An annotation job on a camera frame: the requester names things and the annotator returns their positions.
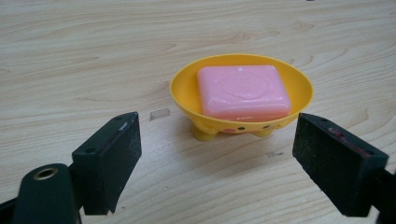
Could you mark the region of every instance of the wood grain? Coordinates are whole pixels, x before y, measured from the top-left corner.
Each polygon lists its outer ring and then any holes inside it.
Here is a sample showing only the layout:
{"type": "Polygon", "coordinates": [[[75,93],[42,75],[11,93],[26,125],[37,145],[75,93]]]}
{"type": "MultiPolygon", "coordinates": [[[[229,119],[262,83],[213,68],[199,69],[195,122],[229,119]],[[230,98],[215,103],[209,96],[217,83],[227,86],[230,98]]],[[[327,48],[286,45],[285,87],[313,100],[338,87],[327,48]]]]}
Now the wood grain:
{"type": "Polygon", "coordinates": [[[112,117],[138,111],[143,157],[115,214],[83,223],[374,223],[339,214],[292,157],[295,122],[261,139],[201,143],[169,82],[199,58],[233,52],[303,71],[305,110],[390,155],[396,169],[396,2],[2,1],[0,202],[37,166],[112,117]],[[150,120],[150,114],[169,116],[150,120]]]}

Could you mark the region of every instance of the soap bar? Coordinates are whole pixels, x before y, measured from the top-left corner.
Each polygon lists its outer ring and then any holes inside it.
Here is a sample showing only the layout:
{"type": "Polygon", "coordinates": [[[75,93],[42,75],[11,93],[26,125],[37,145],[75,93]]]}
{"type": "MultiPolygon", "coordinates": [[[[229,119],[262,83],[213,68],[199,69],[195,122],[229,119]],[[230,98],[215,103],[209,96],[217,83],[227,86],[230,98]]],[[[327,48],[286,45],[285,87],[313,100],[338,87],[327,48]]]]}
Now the soap bar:
{"type": "Polygon", "coordinates": [[[272,65],[208,66],[198,71],[203,114],[260,122],[290,113],[290,98],[272,65]]]}

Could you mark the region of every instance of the light wood surface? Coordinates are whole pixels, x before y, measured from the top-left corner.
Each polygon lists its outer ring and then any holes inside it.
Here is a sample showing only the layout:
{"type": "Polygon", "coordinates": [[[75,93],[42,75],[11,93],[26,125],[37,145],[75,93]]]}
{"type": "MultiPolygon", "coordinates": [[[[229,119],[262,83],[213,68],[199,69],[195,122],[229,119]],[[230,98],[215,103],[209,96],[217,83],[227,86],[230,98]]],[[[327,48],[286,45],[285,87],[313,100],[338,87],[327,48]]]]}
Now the light wood surface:
{"type": "Polygon", "coordinates": [[[374,223],[374,208],[343,217],[292,157],[295,121],[266,139],[192,137],[170,80],[235,52],[303,71],[315,88],[304,112],[385,151],[394,172],[393,0],[2,1],[0,202],[29,171],[70,164],[109,119],[138,111],[143,156],[117,211],[83,223],[374,223]]]}

